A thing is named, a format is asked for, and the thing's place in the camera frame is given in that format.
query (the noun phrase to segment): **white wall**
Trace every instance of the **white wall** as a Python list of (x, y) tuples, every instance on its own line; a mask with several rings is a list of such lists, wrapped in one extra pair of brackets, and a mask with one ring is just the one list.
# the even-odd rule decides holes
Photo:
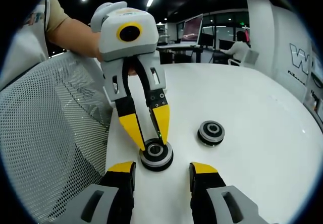
[(268, 0), (247, 0), (250, 24), (250, 45), (259, 52), (255, 69), (273, 77), (275, 24), (272, 4)]
[(273, 13), (275, 22), (273, 71), (289, 73), (305, 85), (311, 65), (310, 36), (293, 12), (273, 6)]
[(166, 28), (166, 34), (169, 35), (168, 43), (170, 43), (170, 41), (176, 41), (177, 40), (176, 23), (166, 23), (165, 28)]
[(310, 77), (311, 38), (296, 14), (268, 0), (247, 0), (250, 44), (259, 52), (255, 69), (279, 82), (298, 99)]

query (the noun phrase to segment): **gripper jaw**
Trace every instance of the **gripper jaw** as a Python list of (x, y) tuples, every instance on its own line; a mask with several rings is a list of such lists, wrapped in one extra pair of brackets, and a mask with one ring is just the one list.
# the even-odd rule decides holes
[(165, 72), (158, 59), (159, 55), (156, 51), (101, 63), (105, 77), (106, 96), (109, 102), (116, 104), (121, 125), (143, 151), (145, 141), (128, 86), (128, 72), (130, 68), (133, 68), (138, 74), (152, 123), (159, 139), (166, 144), (170, 109), (163, 91), (166, 87)]

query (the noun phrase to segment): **wall logo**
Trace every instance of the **wall logo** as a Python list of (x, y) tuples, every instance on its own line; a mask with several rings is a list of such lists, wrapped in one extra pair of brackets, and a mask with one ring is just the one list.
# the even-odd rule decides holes
[(298, 49), (293, 44), (289, 44), (291, 48), (291, 54), (292, 54), (292, 62), (293, 65), (297, 68), (302, 69), (303, 73), (308, 75), (308, 69), (309, 69), (309, 54), (306, 55), (305, 51), (302, 49)]

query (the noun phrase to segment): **black rubber ring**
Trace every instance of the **black rubber ring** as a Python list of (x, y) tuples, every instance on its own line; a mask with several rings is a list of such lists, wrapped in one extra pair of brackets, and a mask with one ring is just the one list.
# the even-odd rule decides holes
[(166, 163), (164, 166), (160, 166), (160, 167), (151, 167), (151, 166), (146, 165), (143, 161), (141, 161), (141, 162), (142, 162), (142, 165), (143, 165), (146, 169), (148, 169), (148, 170), (150, 170), (150, 171), (153, 171), (153, 172), (161, 172), (161, 171), (164, 171), (164, 170), (168, 169), (168, 167), (172, 164), (173, 159), (174, 159), (174, 152), (172, 152), (172, 157), (171, 157), (171, 159), (170, 159), (170, 160), (168, 161), (168, 163)]
[[(151, 156), (148, 154), (148, 147), (152, 144), (158, 144), (164, 149), (163, 152), (161, 153), (161, 155)], [(144, 155), (144, 157), (147, 160), (152, 161), (152, 162), (162, 161), (168, 154), (168, 147), (166, 145), (164, 145), (158, 138), (153, 138), (153, 139), (149, 139), (148, 141), (146, 141), (145, 148), (146, 148), (146, 150), (143, 151), (142, 154)]]
[(207, 124), (205, 124), (205, 125), (203, 126), (203, 130), (204, 130), (204, 132), (205, 132), (208, 136), (210, 136), (210, 137), (219, 137), (219, 136), (221, 136), (221, 134), (222, 134), (222, 128), (221, 128), (218, 124), (215, 124), (215, 125), (219, 128), (219, 132), (217, 132), (217, 133), (212, 133), (212, 132), (210, 132), (210, 131), (207, 129), (207, 126), (208, 126), (209, 124), (214, 124), (214, 123), (207, 123)]
[(197, 137), (198, 137), (198, 139), (200, 139), (203, 143), (205, 143), (206, 145), (208, 145), (208, 146), (211, 146), (211, 147), (215, 147), (215, 146), (217, 146), (217, 145), (219, 145), (220, 143), (222, 143), (222, 141), (223, 141), (223, 139), (221, 140), (221, 141), (219, 141), (219, 142), (209, 142), (209, 141), (207, 141), (206, 139), (204, 139), (203, 137), (202, 137), (202, 135), (200, 134), (200, 130), (198, 130), (197, 131)]

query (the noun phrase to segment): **desk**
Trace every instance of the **desk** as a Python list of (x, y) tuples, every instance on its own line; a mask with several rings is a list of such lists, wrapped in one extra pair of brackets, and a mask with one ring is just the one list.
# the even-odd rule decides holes
[[(192, 224), (189, 163), (210, 164), (227, 185), (257, 203), (269, 223), (285, 224), (316, 184), (323, 134), (308, 110), (288, 91), (249, 68), (215, 64), (164, 65), (171, 109), (168, 141), (174, 161), (164, 172), (146, 170), (139, 150), (114, 111), (106, 168), (136, 161), (135, 224)], [(145, 139), (155, 137), (138, 77), (129, 78)], [(218, 121), (223, 142), (209, 148), (196, 138), (200, 124)]]
[(201, 62), (201, 53), (203, 52), (203, 48), (200, 45), (193, 45), (193, 44), (185, 44), (185, 43), (178, 43), (178, 44), (169, 44), (165, 46), (158, 46), (158, 51), (163, 50), (172, 50), (172, 51), (193, 51), (196, 53), (196, 62)]

